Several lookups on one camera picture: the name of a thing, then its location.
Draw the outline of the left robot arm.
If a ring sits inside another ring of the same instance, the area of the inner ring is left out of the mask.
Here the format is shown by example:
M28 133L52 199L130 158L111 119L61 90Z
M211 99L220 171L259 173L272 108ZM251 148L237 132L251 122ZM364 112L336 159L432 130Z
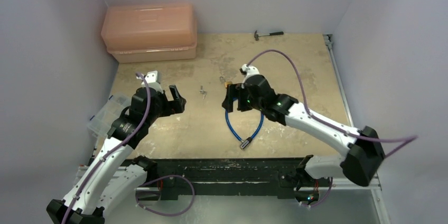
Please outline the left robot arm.
M53 199L48 204L46 211L53 223L105 223L137 187L152 186L162 179L157 163L144 156L134 158L120 176L115 174L158 118L184 112L186 100L175 85L169 89L171 101L164 91L145 87L136 90L82 178L62 200Z

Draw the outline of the brass padlock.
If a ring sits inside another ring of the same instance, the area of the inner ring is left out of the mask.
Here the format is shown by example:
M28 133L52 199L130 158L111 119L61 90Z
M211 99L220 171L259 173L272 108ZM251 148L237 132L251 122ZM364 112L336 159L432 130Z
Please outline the brass padlock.
M220 83L224 85L225 88L228 88L233 84L232 81L226 80L224 77L219 77Z

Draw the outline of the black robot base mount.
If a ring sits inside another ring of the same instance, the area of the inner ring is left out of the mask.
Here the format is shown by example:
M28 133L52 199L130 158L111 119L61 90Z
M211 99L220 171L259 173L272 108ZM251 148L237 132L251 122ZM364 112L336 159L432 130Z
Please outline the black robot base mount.
M272 196L306 201L330 184L329 178L313 179L305 173L307 157L281 158L173 158L127 159L123 166L137 164L153 181L161 200L181 195Z

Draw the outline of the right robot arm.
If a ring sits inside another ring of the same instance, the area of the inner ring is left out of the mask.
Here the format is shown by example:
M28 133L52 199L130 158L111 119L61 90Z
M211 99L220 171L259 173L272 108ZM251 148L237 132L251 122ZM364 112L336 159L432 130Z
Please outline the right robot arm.
M386 157L373 128L346 126L307 110L296 98L277 94L262 75L252 76L244 83L228 84L222 107L231 113L235 101L238 111L257 110L268 120L301 130L337 151L334 156L306 156L296 172L302 185L333 177L368 186Z

